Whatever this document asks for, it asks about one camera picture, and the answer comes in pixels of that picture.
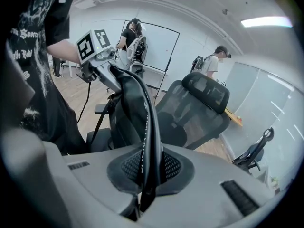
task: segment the wooden table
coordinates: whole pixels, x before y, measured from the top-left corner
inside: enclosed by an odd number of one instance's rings
[[[237,115],[233,114],[231,111],[229,111],[227,108],[225,109],[225,112],[227,113],[228,117],[234,121],[237,125],[239,125],[240,127],[243,127],[243,123],[240,119],[238,119]]]

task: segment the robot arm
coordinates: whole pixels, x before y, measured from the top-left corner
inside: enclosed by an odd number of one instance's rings
[[[99,79],[104,85],[121,91],[121,86],[110,71],[114,59],[115,49],[110,45],[105,30],[90,30],[76,43],[80,70],[77,75],[86,83]]]

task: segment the chair headrest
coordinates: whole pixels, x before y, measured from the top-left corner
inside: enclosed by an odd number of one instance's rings
[[[181,84],[194,97],[216,113],[222,114],[225,111],[230,92],[212,78],[199,72],[193,72],[184,77]]]

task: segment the backpack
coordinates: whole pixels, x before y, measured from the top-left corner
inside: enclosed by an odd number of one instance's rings
[[[125,47],[127,48],[127,57],[129,60],[133,60],[134,55],[136,53],[137,47],[139,45],[143,46],[146,43],[146,37],[145,36],[139,36],[136,38],[130,45],[127,47],[127,44],[125,44]]]
[[[194,61],[192,62],[192,68],[191,68],[191,72],[193,71],[198,71],[201,73],[203,67],[204,67],[204,64],[205,64],[205,61],[206,59],[208,59],[209,57],[211,57],[212,55],[206,57],[206,58],[203,58],[201,56],[198,56],[196,59],[194,59]]]

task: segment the black cap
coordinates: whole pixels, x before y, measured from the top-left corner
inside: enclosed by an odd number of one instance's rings
[[[225,52],[226,54],[228,54],[228,50],[225,46],[218,46],[216,51],[223,51]]]
[[[141,22],[141,21],[137,18],[134,18],[134,19],[131,20],[131,22],[134,23],[134,24],[137,24],[138,22]]]

